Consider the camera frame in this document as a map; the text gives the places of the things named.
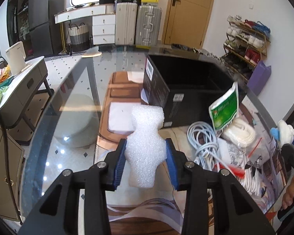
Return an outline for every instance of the blue shoe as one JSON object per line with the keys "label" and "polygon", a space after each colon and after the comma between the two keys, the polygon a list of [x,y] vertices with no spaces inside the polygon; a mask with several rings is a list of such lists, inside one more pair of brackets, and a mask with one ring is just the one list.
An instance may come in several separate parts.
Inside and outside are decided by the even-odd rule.
{"label": "blue shoe", "polygon": [[260,21],[258,21],[257,24],[255,26],[253,26],[253,29],[263,33],[264,35],[266,35],[267,39],[270,39],[270,34],[271,34],[270,28],[266,27]]}

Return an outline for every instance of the metal screw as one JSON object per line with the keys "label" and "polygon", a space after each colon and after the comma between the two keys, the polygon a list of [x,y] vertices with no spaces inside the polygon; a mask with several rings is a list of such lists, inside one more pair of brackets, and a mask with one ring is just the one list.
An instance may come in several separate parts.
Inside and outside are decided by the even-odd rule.
{"label": "metal screw", "polygon": [[228,176],[228,175],[230,175],[230,172],[227,169],[222,169],[221,174],[224,176]]}
{"label": "metal screw", "polygon": [[69,170],[69,169],[65,169],[63,172],[62,172],[62,175],[63,176],[65,176],[65,177],[67,177],[67,176],[69,176],[69,175],[71,175],[71,170]]}
{"label": "metal screw", "polygon": [[186,162],[186,163],[185,163],[185,166],[188,167],[188,168],[193,168],[193,167],[195,166],[195,163],[189,161],[189,162]]}
{"label": "metal screw", "polygon": [[104,168],[104,167],[106,167],[106,165],[107,165],[107,164],[106,164],[105,162],[98,162],[98,163],[97,163],[97,167],[98,167],[98,168]]}

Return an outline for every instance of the door frame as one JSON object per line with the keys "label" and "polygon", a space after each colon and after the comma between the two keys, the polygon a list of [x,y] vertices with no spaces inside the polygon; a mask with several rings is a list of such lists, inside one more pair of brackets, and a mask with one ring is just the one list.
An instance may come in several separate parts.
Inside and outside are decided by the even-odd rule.
{"label": "door frame", "polygon": [[[214,0],[211,0],[206,26],[205,26],[204,33],[202,35],[202,39],[201,39],[201,42],[200,42],[200,48],[202,48],[202,45],[203,45],[205,37],[206,37],[206,32],[207,32],[209,21],[210,21],[213,2],[214,2]],[[163,32],[162,32],[162,44],[165,44],[165,36],[166,36],[167,29],[168,29],[168,22],[169,22],[171,4],[172,4],[172,0],[168,0],[167,9],[166,9],[166,13],[165,13],[165,23],[164,23]]]}

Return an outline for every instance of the dark gray refrigerator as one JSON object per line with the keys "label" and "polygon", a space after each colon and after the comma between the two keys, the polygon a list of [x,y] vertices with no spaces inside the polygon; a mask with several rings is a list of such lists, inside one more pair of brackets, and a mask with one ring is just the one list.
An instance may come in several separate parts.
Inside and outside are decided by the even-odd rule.
{"label": "dark gray refrigerator", "polygon": [[54,15],[64,10],[64,0],[29,0],[28,24],[35,57],[62,51],[60,24]]}

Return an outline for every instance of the drawer knob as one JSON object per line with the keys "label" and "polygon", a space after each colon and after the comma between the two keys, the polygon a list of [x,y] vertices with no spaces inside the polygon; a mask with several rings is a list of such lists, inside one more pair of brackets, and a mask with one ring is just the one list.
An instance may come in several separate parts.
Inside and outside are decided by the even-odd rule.
{"label": "drawer knob", "polygon": [[[9,184],[9,183],[8,183],[8,178],[5,178],[4,182],[6,182],[7,184]],[[11,183],[11,186],[14,185],[14,182],[13,182],[12,180],[10,180],[10,183]]]}

